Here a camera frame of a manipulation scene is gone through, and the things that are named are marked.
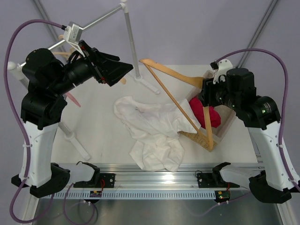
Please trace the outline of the wooden hanger with metal hook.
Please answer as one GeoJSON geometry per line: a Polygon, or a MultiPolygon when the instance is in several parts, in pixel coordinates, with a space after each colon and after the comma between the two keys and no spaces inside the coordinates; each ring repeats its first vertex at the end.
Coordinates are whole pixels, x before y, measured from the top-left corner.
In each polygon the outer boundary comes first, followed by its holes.
{"type": "Polygon", "coordinates": [[[158,62],[155,62],[152,59],[141,59],[139,60],[151,73],[160,87],[164,90],[164,92],[168,95],[168,97],[175,103],[178,107],[180,112],[183,113],[184,117],[188,120],[191,126],[195,129],[196,133],[193,134],[193,137],[196,137],[200,141],[200,145],[204,147],[208,151],[212,151],[214,149],[214,138],[213,132],[210,122],[210,113],[209,107],[204,107],[204,122],[205,122],[205,132],[203,132],[196,124],[192,121],[191,117],[188,116],[187,112],[179,105],[177,99],[173,96],[173,94],[168,90],[167,85],[165,85],[158,75],[154,72],[157,70],[163,74],[170,76],[171,78],[176,79],[177,81],[171,82],[170,87],[172,90],[178,91],[178,97],[185,97],[191,87],[201,89],[202,88],[202,81],[204,80],[203,77],[188,77],[186,75],[182,75],[177,71],[174,71],[167,66],[164,66],[158,62]]]}

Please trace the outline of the white printed t shirt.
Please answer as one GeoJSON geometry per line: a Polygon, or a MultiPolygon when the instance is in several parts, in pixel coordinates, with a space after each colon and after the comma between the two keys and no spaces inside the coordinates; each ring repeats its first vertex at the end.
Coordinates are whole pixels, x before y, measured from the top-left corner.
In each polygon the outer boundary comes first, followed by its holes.
{"type": "Polygon", "coordinates": [[[114,114],[136,141],[129,154],[142,170],[176,172],[182,163],[185,151],[179,132],[195,134],[201,125],[186,99],[179,105],[187,116],[175,103],[148,105],[131,96],[114,103],[114,114]]]}

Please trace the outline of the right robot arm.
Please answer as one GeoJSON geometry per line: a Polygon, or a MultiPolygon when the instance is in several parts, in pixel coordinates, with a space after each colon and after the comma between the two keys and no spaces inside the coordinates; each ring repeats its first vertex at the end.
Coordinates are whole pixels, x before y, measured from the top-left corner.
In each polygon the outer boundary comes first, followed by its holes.
{"type": "Polygon", "coordinates": [[[285,203],[295,191],[288,172],[292,164],[282,157],[286,152],[279,135],[283,119],[275,101],[256,93],[255,76],[246,68],[233,68],[221,75],[217,82],[205,78],[198,95],[204,106],[224,105],[234,110],[243,121],[261,154],[264,170],[249,172],[224,162],[212,170],[212,181],[217,186],[233,183],[250,190],[262,203],[285,203]]]}

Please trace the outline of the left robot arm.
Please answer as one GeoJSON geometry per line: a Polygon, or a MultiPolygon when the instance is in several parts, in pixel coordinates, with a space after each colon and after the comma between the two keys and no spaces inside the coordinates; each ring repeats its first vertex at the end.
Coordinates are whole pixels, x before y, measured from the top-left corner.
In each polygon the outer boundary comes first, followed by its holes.
{"type": "Polygon", "coordinates": [[[29,187],[37,198],[61,191],[68,184],[71,171],[53,163],[51,155],[67,106],[64,95],[91,78],[113,86],[133,68],[118,56],[100,52],[83,40],[79,51],[71,53],[66,64],[46,48],[32,51],[22,68],[29,86],[21,104],[21,119],[30,142],[24,155],[30,166],[28,172],[14,176],[12,183],[29,187]]]}

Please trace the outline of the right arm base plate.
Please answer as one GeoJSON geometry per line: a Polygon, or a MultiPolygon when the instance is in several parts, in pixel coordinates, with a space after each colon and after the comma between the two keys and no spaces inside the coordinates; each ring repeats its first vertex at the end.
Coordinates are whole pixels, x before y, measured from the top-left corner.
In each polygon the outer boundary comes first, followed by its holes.
{"type": "Polygon", "coordinates": [[[240,185],[221,181],[212,172],[198,172],[195,174],[199,188],[239,188],[240,185]]]}

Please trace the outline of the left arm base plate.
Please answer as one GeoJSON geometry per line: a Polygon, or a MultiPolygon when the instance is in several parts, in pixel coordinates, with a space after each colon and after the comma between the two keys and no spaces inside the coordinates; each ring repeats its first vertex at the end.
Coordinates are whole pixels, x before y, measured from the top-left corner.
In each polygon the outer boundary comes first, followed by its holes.
{"type": "Polygon", "coordinates": [[[90,181],[80,181],[73,185],[74,188],[114,188],[114,173],[99,172],[90,181]]]}

